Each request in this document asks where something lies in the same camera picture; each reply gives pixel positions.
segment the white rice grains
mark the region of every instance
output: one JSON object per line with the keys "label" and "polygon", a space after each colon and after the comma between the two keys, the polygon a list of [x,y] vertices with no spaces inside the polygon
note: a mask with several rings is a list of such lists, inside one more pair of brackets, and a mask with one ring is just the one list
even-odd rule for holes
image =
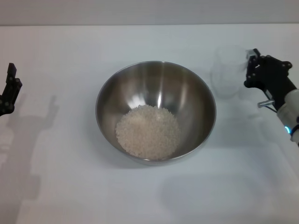
{"label": "white rice grains", "polygon": [[178,121],[167,109],[138,106],[116,125],[119,144],[129,154],[151,160],[170,156],[179,144]]}

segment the stainless steel bowl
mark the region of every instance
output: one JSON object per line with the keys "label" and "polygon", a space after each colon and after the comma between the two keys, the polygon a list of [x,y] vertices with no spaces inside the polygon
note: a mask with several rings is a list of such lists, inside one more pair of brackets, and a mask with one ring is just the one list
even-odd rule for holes
{"label": "stainless steel bowl", "polygon": [[[138,105],[168,109],[181,129],[177,151],[163,160],[148,160],[128,154],[118,143],[115,128],[121,117]],[[174,161],[207,140],[216,120],[216,105],[206,83],[194,72],[169,62],[142,62],[111,76],[96,103],[96,118],[105,138],[115,148],[146,164]]]}

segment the bowl rim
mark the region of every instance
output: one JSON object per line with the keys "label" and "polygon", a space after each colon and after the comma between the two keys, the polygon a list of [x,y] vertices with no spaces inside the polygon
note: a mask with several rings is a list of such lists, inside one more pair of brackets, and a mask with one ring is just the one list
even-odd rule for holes
{"label": "bowl rim", "polygon": [[[98,102],[99,102],[99,98],[100,98],[100,95],[101,95],[101,93],[102,93],[104,87],[106,86],[106,84],[107,84],[107,83],[108,83],[114,76],[118,76],[118,75],[120,75],[120,72],[121,72],[121,71],[123,71],[123,70],[125,70],[125,69],[127,69],[127,68],[129,68],[129,67],[133,67],[133,66],[135,66],[135,65],[138,65],[138,64],[144,64],[144,63],[167,63],[167,64],[172,64],[172,65],[176,65],[176,66],[178,66],[178,67],[184,68],[184,69],[188,70],[189,72],[191,72],[192,74],[194,74],[197,78],[199,78],[199,79],[201,80],[201,82],[205,85],[205,87],[209,90],[209,93],[210,93],[210,95],[212,96],[212,99],[213,99],[213,105],[214,105],[214,108],[215,108],[215,116],[214,116],[214,121],[213,121],[213,125],[212,125],[212,127],[211,127],[211,130],[210,130],[209,134],[206,136],[206,138],[205,138],[205,139],[204,139],[204,140],[203,140],[197,147],[195,147],[194,149],[192,149],[192,150],[189,151],[188,153],[185,153],[185,154],[180,155],[180,156],[177,156],[177,157],[166,158],[166,159],[161,159],[161,160],[150,160],[150,159],[145,159],[145,158],[137,157],[137,156],[131,155],[130,153],[128,153],[128,152],[127,152],[126,150],[124,150],[124,149],[123,149],[123,151],[122,151],[122,150],[119,150],[118,148],[114,147],[114,146],[107,140],[105,134],[104,134],[103,131],[102,131],[102,128],[101,128],[101,126],[100,126],[99,119],[98,119],[98,116],[97,116],[97,114],[98,114],[98,113],[97,113],[97,110],[98,110]],[[98,94],[98,96],[97,96],[97,100],[96,100],[96,105],[95,105],[95,117],[96,117],[97,124],[98,124],[98,127],[99,127],[99,129],[100,129],[102,135],[105,137],[106,141],[108,141],[109,144],[110,144],[112,147],[116,148],[118,151],[122,152],[123,154],[125,154],[125,155],[128,156],[128,157],[131,157],[132,159],[136,159],[136,160],[140,160],[140,161],[145,161],[145,162],[156,162],[156,163],[159,163],[159,162],[167,162],[167,161],[176,161],[177,159],[180,159],[180,158],[182,158],[182,157],[184,157],[184,156],[186,156],[186,155],[188,155],[188,154],[194,152],[195,150],[199,149],[201,146],[203,146],[203,145],[206,143],[207,139],[210,137],[210,135],[211,135],[211,133],[212,133],[214,127],[215,127],[216,117],[217,117],[217,107],[216,107],[216,102],[215,102],[214,95],[213,95],[211,89],[209,88],[209,86],[206,84],[206,82],[205,82],[199,75],[197,75],[197,74],[196,74],[195,72],[193,72],[192,70],[190,70],[190,69],[188,69],[188,68],[186,68],[186,67],[184,67],[184,66],[182,66],[182,65],[179,65],[179,64],[176,64],[176,63],[172,63],[172,62],[166,62],[166,61],[144,61],[144,62],[134,63],[134,64],[131,64],[131,65],[129,65],[129,66],[123,68],[123,69],[120,69],[119,71],[117,71],[116,73],[114,73],[114,74],[113,74],[113,75],[112,75],[112,76],[111,76],[111,77],[110,77],[110,78],[109,78],[109,79],[102,85],[101,90],[99,91],[99,94]]]}

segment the clear plastic cup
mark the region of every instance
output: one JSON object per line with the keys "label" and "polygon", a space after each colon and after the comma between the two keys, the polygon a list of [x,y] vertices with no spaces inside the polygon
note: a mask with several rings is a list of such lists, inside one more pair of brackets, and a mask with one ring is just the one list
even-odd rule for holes
{"label": "clear plastic cup", "polygon": [[247,51],[237,45],[219,47],[214,54],[211,83],[219,96],[231,97],[246,79]]}

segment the white table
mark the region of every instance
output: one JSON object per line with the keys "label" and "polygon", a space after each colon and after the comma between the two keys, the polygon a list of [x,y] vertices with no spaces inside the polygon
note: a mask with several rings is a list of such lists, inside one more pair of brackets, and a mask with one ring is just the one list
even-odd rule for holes
{"label": "white table", "polygon": [[162,167],[135,163],[101,135],[95,101],[104,82],[141,61],[183,65],[210,85],[214,50],[258,48],[293,63],[299,24],[1,27],[0,90],[9,62],[23,82],[0,118],[1,224],[297,224],[299,149],[266,97],[242,88],[215,98],[206,146]]}

